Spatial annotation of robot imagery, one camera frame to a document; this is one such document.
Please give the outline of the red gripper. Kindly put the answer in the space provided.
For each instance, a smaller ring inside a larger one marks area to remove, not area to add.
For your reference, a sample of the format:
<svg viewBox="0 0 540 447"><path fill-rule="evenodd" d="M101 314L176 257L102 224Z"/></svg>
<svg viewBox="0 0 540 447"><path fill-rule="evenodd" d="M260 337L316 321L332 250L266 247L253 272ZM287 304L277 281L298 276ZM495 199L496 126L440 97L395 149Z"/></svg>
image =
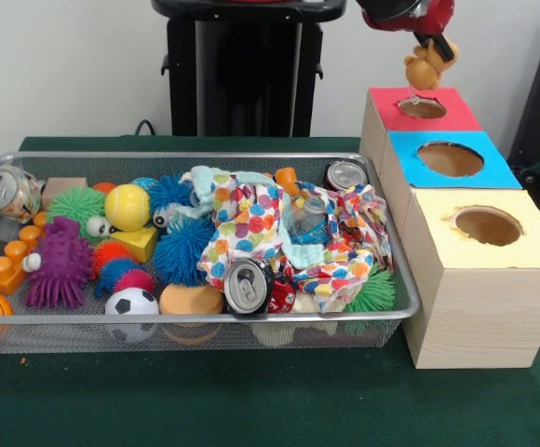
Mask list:
<svg viewBox="0 0 540 447"><path fill-rule="evenodd" d="M360 7L365 22L381 31L408 31L421 47L432 47L443 61L453 61L455 50L441 34L454 10L453 1L367 0Z"/></svg>

